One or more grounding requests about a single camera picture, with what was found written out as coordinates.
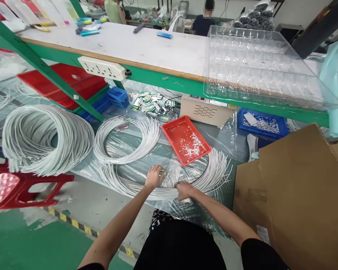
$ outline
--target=power strip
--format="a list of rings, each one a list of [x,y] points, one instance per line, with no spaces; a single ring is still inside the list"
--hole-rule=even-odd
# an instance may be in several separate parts
[[[87,73],[96,76],[122,81],[127,78],[128,75],[131,75],[129,70],[126,70],[123,66],[117,63],[87,56],[81,56],[78,60]]]

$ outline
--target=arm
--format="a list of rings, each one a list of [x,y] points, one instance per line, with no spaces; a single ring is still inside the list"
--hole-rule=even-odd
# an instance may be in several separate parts
[[[110,261],[127,236],[145,200],[162,181],[164,173],[159,177],[162,169],[162,166],[156,165],[149,170],[145,186],[100,233],[81,261],[78,269],[93,262],[100,263],[104,269],[108,269]]]
[[[255,231],[231,210],[194,188],[188,182],[179,183],[177,189],[179,192],[179,201],[191,197],[199,202],[208,211],[215,222],[218,223],[218,225],[226,231],[240,247],[246,239],[254,238],[261,240]]]

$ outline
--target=vent grille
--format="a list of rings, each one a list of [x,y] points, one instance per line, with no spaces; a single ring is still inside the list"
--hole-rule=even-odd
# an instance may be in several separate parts
[[[194,114],[204,116],[207,118],[213,118],[217,109],[212,109],[205,106],[195,105]]]

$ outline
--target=black shirt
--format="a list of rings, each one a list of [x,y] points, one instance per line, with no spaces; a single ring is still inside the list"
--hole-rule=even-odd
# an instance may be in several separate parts
[[[199,15],[193,22],[194,33],[198,36],[208,36],[211,25],[215,25],[214,19],[206,19],[203,15]]]
[[[247,239],[241,246],[244,270],[288,270],[278,253],[266,243]],[[150,232],[134,270],[226,269],[213,236],[202,227],[184,220],[171,220]],[[105,270],[88,264],[80,270]]]

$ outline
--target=red plastic tray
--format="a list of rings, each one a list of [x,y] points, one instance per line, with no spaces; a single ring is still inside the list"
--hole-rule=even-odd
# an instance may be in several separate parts
[[[211,147],[187,116],[161,126],[183,166],[205,156]]]
[[[61,63],[50,67],[85,100],[91,98],[107,85],[103,77],[86,73],[83,68]],[[17,77],[42,96],[60,104],[66,109],[73,111],[79,107],[74,100],[37,70],[21,73]]]

